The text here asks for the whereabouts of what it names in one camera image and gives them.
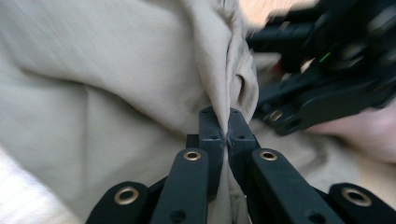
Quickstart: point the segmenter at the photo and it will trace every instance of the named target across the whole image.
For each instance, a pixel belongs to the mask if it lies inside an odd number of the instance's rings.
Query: white fabric
[[[200,109],[213,105],[223,130],[230,106],[250,120],[258,82],[245,27],[235,1],[0,1],[0,142],[85,221],[115,184],[166,176],[185,135],[197,133]],[[327,155],[333,143],[317,141],[290,156]],[[353,163],[339,155],[349,175],[328,170],[330,156],[294,163],[313,183],[328,177],[313,175],[320,167],[353,180]],[[232,221],[248,216],[226,157],[209,223]]]

